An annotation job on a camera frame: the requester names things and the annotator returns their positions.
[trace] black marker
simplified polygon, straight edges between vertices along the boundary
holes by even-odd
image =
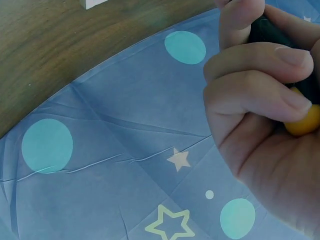
[[[290,48],[300,49],[296,44],[276,27],[264,14],[251,24],[251,32],[248,43],[269,42],[281,44]],[[305,80],[297,83],[286,84],[287,87],[296,87],[312,104],[320,104],[320,90],[316,74],[312,74]]]

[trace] white object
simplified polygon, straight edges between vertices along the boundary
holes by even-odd
[[[80,3],[86,10],[93,8],[96,5],[102,4],[107,0],[80,0]]]
[[[208,190],[208,191],[205,192],[206,199],[211,200],[211,199],[214,198],[214,196],[215,196],[215,194],[214,194],[214,192],[212,190]]]

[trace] star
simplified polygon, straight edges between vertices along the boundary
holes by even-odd
[[[185,230],[185,232],[176,232],[175,234],[173,234],[173,236],[170,239],[168,239],[165,231],[156,229],[156,227],[164,223],[164,213],[167,214],[172,219],[183,216],[181,227]],[[158,219],[155,222],[151,223],[150,225],[146,226],[144,230],[152,234],[160,235],[162,240],[176,240],[177,238],[194,237],[196,234],[187,225],[189,218],[190,218],[189,210],[173,213],[172,211],[167,209],[165,206],[160,204],[158,206]]]
[[[305,16],[303,16],[303,19],[304,19],[305,21],[307,21],[307,22],[311,22],[311,17],[305,17]]]
[[[188,160],[187,160],[188,154],[189,154],[188,151],[178,152],[178,150],[174,147],[173,148],[173,155],[171,157],[169,157],[167,160],[169,162],[173,163],[175,165],[176,171],[179,172],[179,170],[182,167],[191,167]]]

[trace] hand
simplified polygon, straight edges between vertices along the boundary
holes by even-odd
[[[216,0],[221,52],[204,67],[203,95],[215,144],[233,175],[268,211],[320,239],[320,131],[300,138],[275,131],[276,121],[299,121],[311,107],[283,84],[320,68],[320,26],[264,0],[226,2]],[[301,49],[246,44],[251,23],[263,12]]]

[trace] white star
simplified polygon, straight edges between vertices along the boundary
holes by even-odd
[[[189,152],[185,151],[185,152],[179,152],[175,147],[173,148],[173,156],[169,157],[167,160],[171,163],[173,163],[175,165],[175,169],[177,172],[179,172],[179,170],[182,167],[191,167],[188,160],[187,160],[187,156],[188,156]]]
[[[303,19],[304,19],[305,21],[307,21],[307,22],[311,22],[311,17],[305,17],[305,16],[303,16]]]

